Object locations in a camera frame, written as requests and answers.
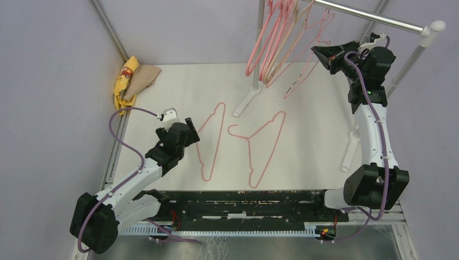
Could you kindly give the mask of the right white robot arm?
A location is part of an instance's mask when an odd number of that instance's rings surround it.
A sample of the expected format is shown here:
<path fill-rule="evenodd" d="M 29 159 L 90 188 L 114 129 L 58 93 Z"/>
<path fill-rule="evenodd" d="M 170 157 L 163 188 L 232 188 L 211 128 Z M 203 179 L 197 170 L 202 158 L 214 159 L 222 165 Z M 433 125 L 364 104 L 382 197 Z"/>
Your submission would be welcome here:
<path fill-rule="evenodd" d="M 387 47 L 359 51 L 351 41 L 337 46 L 314 46 L 312 52 L 330 74 L 342 72 L 350 80 L 348 102 L 359 129 L 362 165 L 342 188 L 327 190 L 313 205 L 313 215 L 326 221 L 335 209 L 367 207 L 390 210 L 407 187 L 409 172 L 399 168 L 386 126 L 387 105 L 383 82 L 396 57 Z"/>

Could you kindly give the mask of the yellow printed cloth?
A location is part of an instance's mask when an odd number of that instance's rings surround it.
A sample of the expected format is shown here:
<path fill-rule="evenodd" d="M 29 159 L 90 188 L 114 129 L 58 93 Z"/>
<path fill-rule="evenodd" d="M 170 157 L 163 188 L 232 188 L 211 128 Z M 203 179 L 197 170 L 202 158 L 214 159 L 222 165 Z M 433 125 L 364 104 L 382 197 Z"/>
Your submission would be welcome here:
<path fill-rule="evenodd" d="M 132 78 L 133 72 L 135 72 L 139 65 L 140 64 L 135 56 L 129 58 L 123 65 L 114 85 L 114 106 L 116 110 L 135 105 L 135 94 L 133 97 L 128 97 L 127 99 L 125 99 L 123 95 L 127 93 L 130 79 Z"/>

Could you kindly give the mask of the thick pink plastic hanger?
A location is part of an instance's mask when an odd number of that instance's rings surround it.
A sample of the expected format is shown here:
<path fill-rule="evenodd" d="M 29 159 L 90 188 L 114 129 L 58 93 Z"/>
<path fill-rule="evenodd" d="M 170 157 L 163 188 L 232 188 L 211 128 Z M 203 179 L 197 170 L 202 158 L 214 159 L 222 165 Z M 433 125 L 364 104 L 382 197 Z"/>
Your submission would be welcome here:
<path fill-rule="evenodd" d="M 259 1 L 257 18 L 257 40 L 250 58 L 247 61 L 245 70 L 245 75 L 250 76 L 253 74 L 253 78 L 256 81 L 259 81 L 260 79 L 261 54 L 267 46 L 267 43 L 265 43 L 264 46 L 261 46 L 263 34 L 270 22 L 272 15 L 277 10 L 279 10 L 279 17 L 282 17 L 284 6 L 284 1 Z"/>

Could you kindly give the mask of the beige cloth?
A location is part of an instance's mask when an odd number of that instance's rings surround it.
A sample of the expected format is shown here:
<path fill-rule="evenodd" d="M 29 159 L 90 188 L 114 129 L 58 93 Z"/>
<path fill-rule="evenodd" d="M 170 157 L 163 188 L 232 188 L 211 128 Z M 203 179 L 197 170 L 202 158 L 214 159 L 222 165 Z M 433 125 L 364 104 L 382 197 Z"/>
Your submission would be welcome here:
<path fill-rule="evenodd" d="M 127 89 L 122 95 L 122 99 L 126 101 L 133 101 L 134 96 L 155 83 L 160 73 L 161 68 L 155 65 L 142 64 L 137 67 L 133 72 Z"/>

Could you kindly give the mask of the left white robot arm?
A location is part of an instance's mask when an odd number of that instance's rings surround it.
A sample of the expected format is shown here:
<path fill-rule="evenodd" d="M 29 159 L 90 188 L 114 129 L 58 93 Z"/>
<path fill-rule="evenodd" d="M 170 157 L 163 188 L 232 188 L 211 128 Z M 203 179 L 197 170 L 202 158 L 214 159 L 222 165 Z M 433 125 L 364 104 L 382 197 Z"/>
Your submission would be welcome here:
<path fill-rule="evenodd" d="M 129 175 L 113 187 L 78 198 L 69 232 L 79 245 L 86 246 L 81 252 L 102 254 L 127 228 L 150 217 L 164 220 L 169 216 L 171 207 L 162 194 L 146 187 L 177 166 L 185 148 L 200 138 L 191 118 L 175 122 L 169 129 L 158 128 L 156 134 L 159 141 Z"/>

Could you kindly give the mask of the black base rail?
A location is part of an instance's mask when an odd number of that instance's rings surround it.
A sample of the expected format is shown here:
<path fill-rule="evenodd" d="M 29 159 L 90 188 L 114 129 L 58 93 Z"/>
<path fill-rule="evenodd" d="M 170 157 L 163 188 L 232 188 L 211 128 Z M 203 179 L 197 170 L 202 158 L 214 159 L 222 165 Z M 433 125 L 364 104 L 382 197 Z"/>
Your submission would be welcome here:
<path fill-rule="evenodd" d="M 349 216 L 324 205 L 323 190 L 142 191 L 142 217 L 174 222 L 179 231 L 303 231 L 305 223 L 345 223 Z"/>

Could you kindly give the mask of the silver clothes rack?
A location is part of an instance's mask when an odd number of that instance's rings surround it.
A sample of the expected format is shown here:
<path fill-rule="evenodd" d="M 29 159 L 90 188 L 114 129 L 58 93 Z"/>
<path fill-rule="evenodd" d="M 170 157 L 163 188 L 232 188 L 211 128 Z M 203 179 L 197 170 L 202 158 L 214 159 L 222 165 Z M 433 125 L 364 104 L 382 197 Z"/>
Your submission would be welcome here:
<path fill-rule="evenodd" d="M 396 90 L 398 85 L 402 82 L 402 80 L 406 77 L 407 73 L 412 69 L 414 64 L 417 60 L 421 57 L 424 51 L 432 45 L 434 40 L 437 38 L 438 34 L 443 32 L 446 27 L 446 23 L 444 21 L 438 20 L 432 22 L 429 26 L 421 27 L 419 25 L 411 24 L 408 22 L 401 21 L 395 18 L 389 18 L 383 16 L 383 12 L 385 11 L 386 7 L 390 3 L 389 1 L 379 1 L 374 11 L 369 12 L 359 8 L 335 3 L 332 1 L 308 1 L 308 3 L 312 3 L 312 5 L 320 5 L 322 7 L 326 7 L 327 9 L 332 9 L 335 11 L 339 11 L 345 14 L 350 14 L 352 16 L 360 17 L 368 22 L 366 23 L 364 29 L 362 29 L 359 39 L 363 40 L 366 33 L 369 33 L 371 29 L 375 27 L 376 23 L 388 25 L 390 27 L 398 28 L 404 31 L 408 31 L 414 34 L 420 35 L 423 39 L 420 41 L 416 49 L 407 59 L 403 67 L 400 69 L 398 74 L 392 79 L 391 86 L 387 92 L 387 97 L 390 97 L 392 93 Z M 249 87 L 249 91 L 238 107 L 234 110 L 233 116 L 238 118 L 244 112 L 244 110 L 250 105 L 252 100 L 260 95 L 261 87 L 259 86 L 260 81 L 256 81 L 253 78 L 253 83 Z"/>

